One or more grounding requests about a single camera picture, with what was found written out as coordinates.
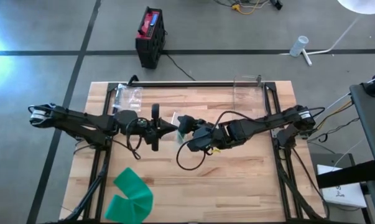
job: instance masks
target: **gray floor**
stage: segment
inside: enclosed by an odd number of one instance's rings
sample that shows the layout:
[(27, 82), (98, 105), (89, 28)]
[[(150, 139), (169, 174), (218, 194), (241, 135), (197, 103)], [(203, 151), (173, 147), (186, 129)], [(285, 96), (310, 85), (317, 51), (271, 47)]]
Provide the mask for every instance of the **gray floor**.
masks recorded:
[[(326, 49), (356, 16), (337, 1), (289, 0), (276, 11), (271, 6), (243, 16), (210, 0), (103, 0), (88, 50), (132, 50), (146, 6), (164, 10), (169, 35), (165, 48), (289, 49), (299, 35), (308, 49)], [(0, 50), (79, 50), (95, 0), (0, 1)], [(338, 49), (375, 49), (375, 15), (364, 16)], [(262, 75), (266, 80), (292, 80), (298, 103), (327, 106), (354, 83), (375, 74), (375, 54), (311, 56), (174, 55), (197, 80), (231, 80), (235, 75)], [(0, 223), (25, 223), (53, 135), (52, 129), (30, 126), (27, 106), (61, 104), (76, 56), (0, 56)], [(141, 68), (137, 56), (86, 56), (70, 108), (82, 110), (90, 82), (188, 80), (167, 58), (156, 70)], [(354, 110), (329, 119), (325, 128), (346, 123)], [(360, 123), (332, 136), (324, 144), (344, 153), (364, 137)], [(38, 222), (54, 221), (62, 204), (75, 141), (62, 135)], [(310, 145), (316, 153), (326, 153)], [(356, 162), (371, 158), (366, 142), (353, 152)], [(364, 222), (359, 212), (332, 209), (333, 220)]]

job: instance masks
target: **green cloth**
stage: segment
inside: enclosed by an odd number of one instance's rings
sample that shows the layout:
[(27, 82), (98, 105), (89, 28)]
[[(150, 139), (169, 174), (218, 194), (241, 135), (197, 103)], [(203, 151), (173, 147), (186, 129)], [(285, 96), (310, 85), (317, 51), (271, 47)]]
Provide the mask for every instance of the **green cloth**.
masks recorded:
[(114, 184), (128, 199), (115, 195), (104, 217), (121, 223), (142, 223), (152, 210), (150, 188), (131, 168), (126, 168), (114, 180)]

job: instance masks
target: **wooden table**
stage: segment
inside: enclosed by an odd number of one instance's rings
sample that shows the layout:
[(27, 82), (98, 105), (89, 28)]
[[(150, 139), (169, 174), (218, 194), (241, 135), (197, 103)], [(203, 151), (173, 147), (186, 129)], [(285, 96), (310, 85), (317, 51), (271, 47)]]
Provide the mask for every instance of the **wooden table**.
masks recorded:
[[(93, 82), (90, 86), (85, 112), (101, 114), (107, 82)], [(291, 82), (276, 82), (282, 110), (296, 104)], [(263, 95), (259, 87), (237, 88), (234, 91), (235, 110), (252, 118), (264, 116)], [(171, 122), (174, 112), (188, 114), (215, 122), (224, 110), (233, 109), (231, 87), (144, 88), (139, 116), (150, 118), (151, 105), (160, 104), (160, 116)], [(227, 114), (222, 121), (238, 118)], [(114, 139), (126, 142), (118, 134)], [(154, 207), (145, 222), (281, 222), (284, 221), (279, 181), (275, 169), (274, 153), (269, 132), (255, 135), (243, 146), (208, 156), (203, 165), (194, 171), (185, 171), (175, 161), (177, 143), (175, 133), (160, 140), (159, 152), (142, 144), (138, 150), (142, 159), (137, 161), (122, 146), (113, 144), (108, 179), (103, 203), (102, 222), (108, 222), (104, 213), (114, 195), (122, 192), (113, 180), (127, 167), (131, 167), (150, 187), (154, 194)], [(316, 181), (307, 143), (297, 139), (295, 148)], [(94, 150), (84, 149), (73, 158), (60, 218), (75, 208), (88, 188)], [(185, 167), (196, 166), (202, 153), (183, 148), (180, 162)], [(324, 216), (321, 199), (310, 185), (302, 166), (292, 156), (295, 178), (307, 202)], [(291, 194), (289, 204), (295, 210)], [(91, 217), (94, 217), (96, 197)]]

